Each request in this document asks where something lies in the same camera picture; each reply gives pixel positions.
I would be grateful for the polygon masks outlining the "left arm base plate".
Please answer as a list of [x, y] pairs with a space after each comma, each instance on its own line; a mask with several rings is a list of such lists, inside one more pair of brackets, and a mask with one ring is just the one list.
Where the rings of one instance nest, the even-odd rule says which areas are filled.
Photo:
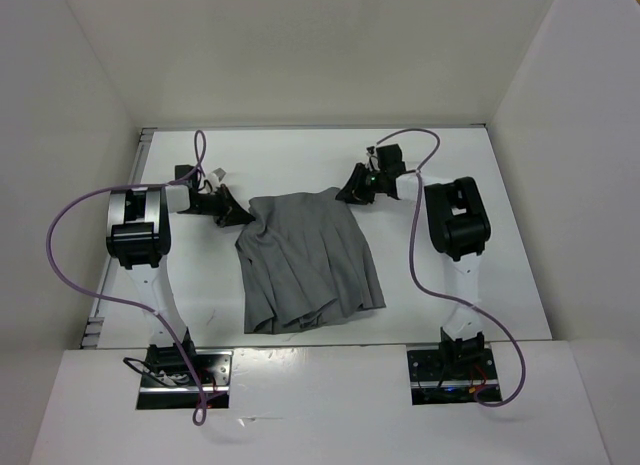
[[[198, 349], [193, 366], [203, 386], [208, 409], [228, 409], [234, 352], [230, 349]], [[193, 409], [199, 389], [184, 364], [175, 371], [151, 368], [151, 358], [125, 357], [123, 363], [140, 376], [137, 410]]]

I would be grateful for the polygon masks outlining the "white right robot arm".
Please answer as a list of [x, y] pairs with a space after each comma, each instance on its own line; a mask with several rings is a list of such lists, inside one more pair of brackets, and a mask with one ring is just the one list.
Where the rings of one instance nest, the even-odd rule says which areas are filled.
[[445, 284], [443, 293], [432, 295], [455, 303], [440, 327], [438, 365], [446, 376], [462, 377], [481, 358], [485, 346], [477, 306], [479, 268], [491, 226], [476, 182], [463, 177], [444, 183], [425, 179], [418, 170], [375, 170], [358, 163], [336, 199], [369, 205], [378, 194], [415, 203], [410, 252], [415, 251], [419, 219], [426, 219], [432, 246], [443, 260]]

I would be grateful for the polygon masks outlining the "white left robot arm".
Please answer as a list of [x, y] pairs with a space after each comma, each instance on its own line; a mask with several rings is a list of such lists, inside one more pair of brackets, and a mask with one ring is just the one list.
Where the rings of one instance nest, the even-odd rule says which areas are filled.
[[193, 184], [177, 184], [110, 194], [106, 248], [129, 275], [150, 319], [146, 365], [184, 385], [197, 377], [200, 362], [168, 275], [172, 214], [209, 216], [219, 227], [246, 225], [254, 217], [224, 185], [209, 193]]

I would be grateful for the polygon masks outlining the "grey pleated skirt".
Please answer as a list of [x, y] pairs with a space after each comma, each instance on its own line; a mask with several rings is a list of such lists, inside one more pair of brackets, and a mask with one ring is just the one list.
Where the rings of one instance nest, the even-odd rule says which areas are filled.
[[247, 334], [299, 333], [386, 306], [374, 259], [335, 187], [254, 197], [235, 247]]

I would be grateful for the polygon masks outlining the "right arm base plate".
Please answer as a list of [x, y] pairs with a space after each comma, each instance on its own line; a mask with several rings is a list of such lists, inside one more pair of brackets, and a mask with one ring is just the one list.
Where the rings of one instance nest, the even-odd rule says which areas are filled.
[[472, 403], [475, 394], [489, 403], [502, 400], [489, 347], [470, 364], [446, 365], [436, 346], [409, 347], [406, 358], [413, 406]]

